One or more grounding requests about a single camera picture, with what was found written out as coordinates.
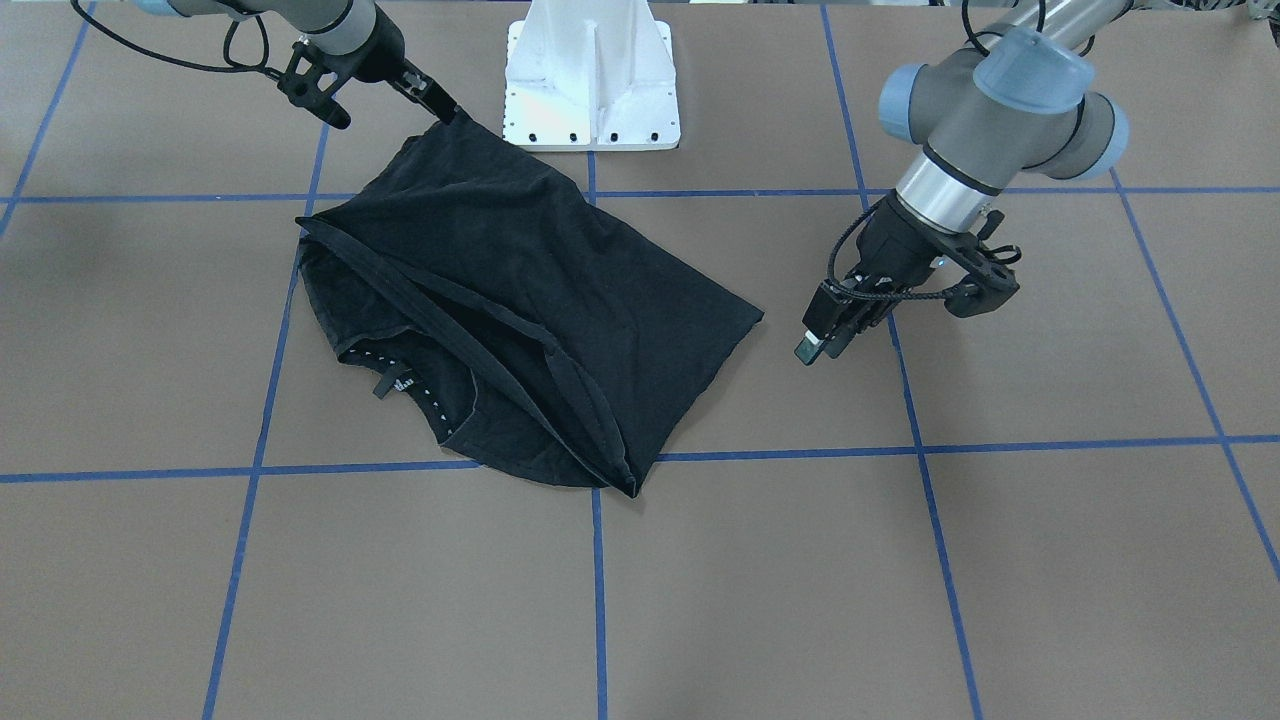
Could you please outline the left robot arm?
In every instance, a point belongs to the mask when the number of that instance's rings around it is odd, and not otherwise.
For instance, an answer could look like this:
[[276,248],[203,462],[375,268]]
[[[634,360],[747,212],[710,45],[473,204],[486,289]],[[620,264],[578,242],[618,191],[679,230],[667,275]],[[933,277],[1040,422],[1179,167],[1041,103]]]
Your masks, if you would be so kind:
[[910,167],[832,247],[795,354],[837,357],[900,304],[992,313],[1019,288],[1016,246],[988,238],[997,197],[1020,176],[1083,181],[1126,149],[1123,109],[1091,88],[1091,41],[1134,1],[1020,1],[934,65],[897,68],[878,101],[883,131],[918,147]]

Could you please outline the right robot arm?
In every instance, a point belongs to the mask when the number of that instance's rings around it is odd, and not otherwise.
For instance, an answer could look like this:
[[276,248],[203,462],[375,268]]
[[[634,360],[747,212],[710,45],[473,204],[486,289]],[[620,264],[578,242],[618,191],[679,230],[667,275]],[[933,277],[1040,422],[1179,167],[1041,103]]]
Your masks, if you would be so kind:
[[385,83],[439,122],[449,124],[458,102],[406,55],[399,26],[375,1],[136,1],[160,17],[227,15],[234,22],[278,14],[301,32],[276,87],[289,102],[335,129],[349,113],[335,100],[347,82]]

